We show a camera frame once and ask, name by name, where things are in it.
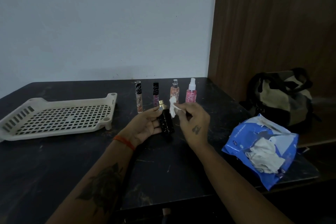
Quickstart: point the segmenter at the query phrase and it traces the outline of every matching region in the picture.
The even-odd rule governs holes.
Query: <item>black table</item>
[[[152,85],[159,82],[160,100],[168,103],[173,79],[141,80],[144,108],[153,107]],[[184,102],[190,78],[178,79]],[[235,157],[221,152],[232,129],[249,113],[207,78],[196,78],[197,102],[210,114],[211,145],[255,187],[260,181]],[[91,168],[111,139],[137,114],[134,80],[31,83],[0,99],[0,119],[26,100],[104,98],[118,93],[112,129],[0,144],[0,219],[7,223],[44,223]],[[203,167],[173,119],[171,138],[150,137],[136,150],[124,182],[120,209],[163,204],[214,193]],[[311,179],[317,170],[297,157],[281,182]]]

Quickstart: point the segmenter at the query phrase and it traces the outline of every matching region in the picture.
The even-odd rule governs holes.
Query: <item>white wall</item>
[[[31,82],[206,77],[215,0],[0,0],[0,97]]]

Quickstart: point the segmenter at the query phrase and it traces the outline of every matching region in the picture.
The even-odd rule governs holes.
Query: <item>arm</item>
[[[204,166],[209,181],[236,223],[292,223],[208,144],[210,116],[196,103],[175,104],[185,139]]]
[[[135,116],[119,133],[134,147],[161,132],[158,107]],[[47,221],[52,223],[106,223],[112,213],[133,150],[113,140],[103,155]]]

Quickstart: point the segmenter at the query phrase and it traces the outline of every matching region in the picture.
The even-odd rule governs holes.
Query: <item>wet wipes pack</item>
[[[222,151],[239,158],[270,190],[291,165],[298,137],[259,114],[235,127]]]

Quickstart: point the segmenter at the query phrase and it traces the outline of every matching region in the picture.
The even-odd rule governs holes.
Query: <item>hand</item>
[[[137,147],[149,136],[161,133],[160,123],[157,120],[161,114],[162,110],[159,110],[159,107],[139,113],[118,135],[125,137],[134,147]]]
[[[210,115],[198,103],[183,103],[175,106],[182,110],[175,109],[179,119],[183,135],[192,150],[208,145],[208,129]],[[192,115],[190,120],[184,111]]]

